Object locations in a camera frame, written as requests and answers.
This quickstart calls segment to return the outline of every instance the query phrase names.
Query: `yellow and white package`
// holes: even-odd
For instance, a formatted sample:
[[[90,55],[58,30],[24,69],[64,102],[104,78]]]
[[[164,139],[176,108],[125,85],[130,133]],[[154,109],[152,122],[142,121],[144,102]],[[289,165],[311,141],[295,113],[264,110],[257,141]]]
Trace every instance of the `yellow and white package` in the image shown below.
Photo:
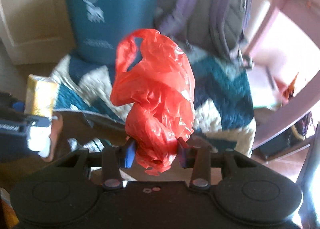
[[[24,113],[47,117],[51,121],[58,88],[59,85],[50,77],[29,75]],[[50,133],[51,125],[31,127],[28,148],[38,151],[41,157],[47,157],[50,151]]]

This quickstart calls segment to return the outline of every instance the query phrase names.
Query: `backpack strap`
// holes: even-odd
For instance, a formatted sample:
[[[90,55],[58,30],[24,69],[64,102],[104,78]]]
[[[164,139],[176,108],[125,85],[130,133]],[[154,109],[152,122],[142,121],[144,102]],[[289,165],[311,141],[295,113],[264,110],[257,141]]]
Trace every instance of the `backpack strap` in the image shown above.
[[[198,0],[177,0],[176,7],[160,24],[159,31],[164,35],[176,35],[192,15]]]
[[[230,50],[227,45],[227,41],[224,33],[224,23],[226,14],[230,7],[231,0],[212,0],[211,12],[210,12],[210,33],[214,45],[217,47],[219,54],[224,55],[225,58],[234,58],[234,55],[230,55]]]

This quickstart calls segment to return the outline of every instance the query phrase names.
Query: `white logo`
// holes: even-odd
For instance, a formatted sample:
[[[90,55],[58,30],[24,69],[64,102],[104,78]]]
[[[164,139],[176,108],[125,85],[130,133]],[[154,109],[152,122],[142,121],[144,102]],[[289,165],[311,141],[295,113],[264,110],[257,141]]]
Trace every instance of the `white logo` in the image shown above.
[[[100,7],[96,7],[95,4],[98,0],[82,0],[87,4],[87,16],[90,22],[102,21],[104,23],[103,11]]]

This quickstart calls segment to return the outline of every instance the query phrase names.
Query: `orange object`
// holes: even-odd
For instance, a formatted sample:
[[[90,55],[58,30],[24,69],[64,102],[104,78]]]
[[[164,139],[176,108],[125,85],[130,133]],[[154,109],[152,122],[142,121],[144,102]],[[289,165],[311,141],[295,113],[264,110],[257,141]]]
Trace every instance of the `orange object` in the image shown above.
[[[142,60],[130,71],[142,38]],[[126,132],[138,142],[136,161],[150,175],[170,168],[177,154],[177,138],[193,133],[195,79],[185,53],[153,29],[137,30],[117,48],[116,76],[111,92],[115,106],[134,103]]]

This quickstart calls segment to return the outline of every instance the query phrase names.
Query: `cabinet door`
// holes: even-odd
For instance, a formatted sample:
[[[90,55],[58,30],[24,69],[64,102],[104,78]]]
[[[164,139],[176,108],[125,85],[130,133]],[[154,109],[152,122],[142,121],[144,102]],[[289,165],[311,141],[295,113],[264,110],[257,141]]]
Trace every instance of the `cabinet door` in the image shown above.
[[[0,0],[0,15],[14,64],[58,62],[75,46],[65,0]]]

